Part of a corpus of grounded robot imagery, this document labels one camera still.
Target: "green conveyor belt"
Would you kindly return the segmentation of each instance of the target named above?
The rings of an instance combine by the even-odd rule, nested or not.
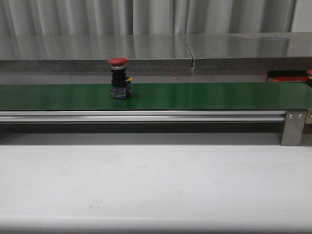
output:
[[[304,83],[133,84],[130,99],[110,84],[0,85],[0,111],[26,110],[293,110],[312,108]]]

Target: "metal frame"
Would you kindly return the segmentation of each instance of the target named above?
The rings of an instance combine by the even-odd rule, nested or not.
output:
[[[281,145],[299,145],[312,109],[263,111],[0,111],[0,122],[285,122]]]

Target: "red object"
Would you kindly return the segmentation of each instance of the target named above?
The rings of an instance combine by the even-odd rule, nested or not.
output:
[[[272,81],[306,81],[307,77],[274,77]]]
[[[125,65],[128,60],[126,58],[111,58],[107,61],[113,67],[121,67]]]

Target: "metal bracket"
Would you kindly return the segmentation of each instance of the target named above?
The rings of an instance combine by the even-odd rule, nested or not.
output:
[[[312,109],[308,109],[306,123],[312,124]]]
[[[288,111],[281,145],[300,145],[307,111]]]

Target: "red mushroom button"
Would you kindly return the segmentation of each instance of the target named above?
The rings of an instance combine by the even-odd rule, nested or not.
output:
[[[126,58],[111,58],[107,61],[113,67],[121,67],[125,65],[128,60]]]

